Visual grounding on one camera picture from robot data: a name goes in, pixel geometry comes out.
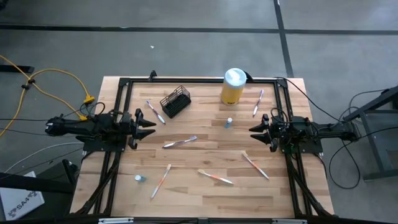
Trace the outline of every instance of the yellow bottle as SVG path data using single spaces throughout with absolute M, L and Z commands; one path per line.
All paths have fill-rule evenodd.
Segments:
M 221 101 L 226 105 L 235 105 L 242 95 L 246 84 L 246 74 L 238 68 L 231 68 L 224 75 L 223 90 L 221 91 Z

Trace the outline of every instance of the black wire basket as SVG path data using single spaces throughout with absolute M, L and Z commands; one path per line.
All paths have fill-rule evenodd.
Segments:
M 173 118 L 191 103 L 191 94 L 184 86 L 177 87 L 169 96 L 160 101 L 162 109 L 169 118 Z

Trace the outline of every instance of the yellow extension cord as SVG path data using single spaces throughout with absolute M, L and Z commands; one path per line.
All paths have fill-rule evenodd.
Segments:
M 12 63 L 12 62 L 11 62 L 10 60 L 8 60 L 6 57 L 4 57 L 4 56 L 2 56 L 2 55 L 0 55 L 0 57 L 1 57 L 2 59 L 4 59 L 6 62 L 8 62 L 10 65 L 14 66 L 14 67 L 15 67 L 18 71 L 20 71 L 23 75 L 25 75 L 25 77 L 27 78 L 27 81 L 29 81 L 30 79 L 34 78 L 36 75 L 38 75 L 38 74 L 40 74 L 40 73 L 48 72 L 48 71 L 61 72 L 61 73 L 70 75 L 70 76 L 72 76 L 73 78 L 75 78 L 76 80 L 79 81 L 79 83 L 80 83 L 81 86 L 83 87 L 84 91 L 86 92 L 86 99 L 84 100 L 84 103 L 91 103 L 91 102 L 93 102 L 93 101 L 95 100 L 93 96 L 91 96 L 90 94 L 88 94 L 87 88 L 86 88 L 86 86 L 84 85 L 84 83 L 83 83 L 77 76 L 75 76 L 75 75 L 72 74 L 72 73 L 69 73 L 69 72 L 66 72 L 66 71 L 63 71 L 63 70 L 59 70 L 59 69 L 55 69 L 55 68 L 48 68 L 48 69 L 44 69 L 44 70 L 35 72 L 35 73 L 33 73 L 31 76 L 28 76 L 28 75 L 26 75 L 21 69 L 19 69 L 17 65 L 15 65 L 14 63 Z M 63 100 L 63 99 L 61 99 L 61 98 L 59 98 L 59 97 L 57 97 L 57 96 L 51 95 L 50 93 L 46 93 L 45 91 L 43 91 L 42 89 L 40 89 L 35 83 L 32 83 L 32 85 L 35 86 L 36 89 L 39 90 L 41 93 L 43 93 L 43 94 L 45 94 L 45 95 L 47 95 L 47 96 L 49 96 L 49 97 L 51 97 L 51 98 L 54 98 L 54 99 L 56 99 L 56 100 L 58 100 L 58 101 L 61 101 L 62 103 L 65 103 L 74 113 L 76 113 L 76 115 L 79 117 L 79 119 L 81 119 L 81 120 L 86 120 L 86 119 L 87 119 L 85 116 L 83 116 L 83 115 L 81 115 L 79 112 L 77 112 L 77 110 L 75 110 L 72 106 L 70 106 L 70 104 L 67 103 L 65 100 Z M 21 110 L 22 102 L 24 101 L 25 92 L 26 92 L 26 90 L 23 89 L 23 90 L 22 90 L 22 93 L 21 93 L 21 97 L 19 98 L 19 104 L 18 104 L 17 112 L 15 113 L 15 115 L 14 115 L 14 117 L 11 119 L 11 121 L 7 124 L 7 126 L 4 128 L 4 130 L 0 133 L 0 137 L 7 131 L 7 129 L 11 126 L 11 124 L 12 124 L 12 123 L 14 122 L 14 120 L 17 118 L 17 116 L 18 116 L 18 114 L 19 114 L 19 112 L 20 112 L 20 110 Z

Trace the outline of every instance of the wooden table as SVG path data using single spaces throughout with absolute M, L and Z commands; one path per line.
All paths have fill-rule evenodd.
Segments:
M 105 103 L 106 111 L 114 106 L 120 77 L 104 77 L 98 101 Z M 303 91 L 301 78 L 290 79 Z M 167 117 L 159 101 L 176 87 L 183 85 L 190 93 L 192 103 L 173 119 Z M 259 110 L 252 117 L 259 92 L 264 89 Z M 289 85 L 291 104 L 296 116 L 311 112 L 308 100 L 294 86 Z M 127 147 L 119 167 L 112 216 L 119 217 L 224 217 L 270 218 L 293 217 L 292 199 L 284 155 L 269 151 L 269 146 L 250 137 L 249 128 L 261 121 L 276 106 L 274 89 L 267 84 L 246 84 L 238 105 L 226 106 L 220 102 L 221 84 L 209 83 L 135 83 L 129 111 L 141 108 L 144 118 L 157 123 L 154 134 L 138 142 L 137 150 Z M 163 125 L 146 105 L 150 100 L 165 118 Z M 233 125 L 224 128 L 228 117 Z M 164 144 L 198 139 L 170 149 Z M 269 176 L 265 179 L 242 156 L 249 157 Z M 98 185 L 103 152 L 96 152 L 81 165 L 71 212 L 78 210 Z M 162 178 L 167 164 L 172 164 L 167 178 L 151 201 L 150 196 Z M 307 183 L 319 202 L 333 213 L 328 184 L 323 166 L 315 156 L 303 155 Z M 225 177 L 234 186 L 220 183 L 197 172 Z M 134 180 L 136 174 L 147 178 L 144 183 Z M 304 211 L 302 194 L 298 192 L 300 208 Z M 108 190 L 104 191 L 104 207 Z

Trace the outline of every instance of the concrete floor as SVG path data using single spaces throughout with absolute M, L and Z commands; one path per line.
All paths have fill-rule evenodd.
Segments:
M 398 2 L 394 0 L 280 0 L 286 29 L 397 30 Z M 217 27 L 277 29 L 272 0 L 13 0 L 0 11 L 0 22 L 79 26 Z M 279 34 L 49 32 L 0 30 L 0 54 L 20 65 L 60 68 L 78 75 L 97 96 L 105 75 L 222 76 L 231 67 L 254 77 L 286 77 Z M 358 92 L 398 84 L 396 35 L 287 35 L 294 76 L 305 79 L 307 93 L 320 107 L 339 116 Z M 25 82 L 17 73 L 0 74 L 2 118 L 11 118 Z M 44 90 L 78 108 L 84 92 L 68 76 L 46 73 L 37 78 Z M 377 96 L 360 96 L 360 106 Z M 20 118 L 48 119 L 69 113 L 63 104 L 29 90 Z M 333 122 L 312 107 L 314 121 Z M 15 122 L 11 129 L 42 133 L 43 122 Z M 0 139 L 0 170 L 36 150 L 73 138 L 51 138 L 7 132 Z M 324 160 L 341 147 L 323 141 Z M 367 140 L 350 145 L 362 174 L 377 171 Z M 78 146 L 41 153 L 11 172 L 57 157 Z M 78 164 L 80 152 L 67 156 Z M 51 165 L 36 167 L 41 172 Z M 352 185 L 356 169 L 346 152 L 333 161 L 332 173 L 341 185 Z M 396 222 L 398 178 L 360 182 L 353 190 L 329 188 L 335 213 L 341 217 Z

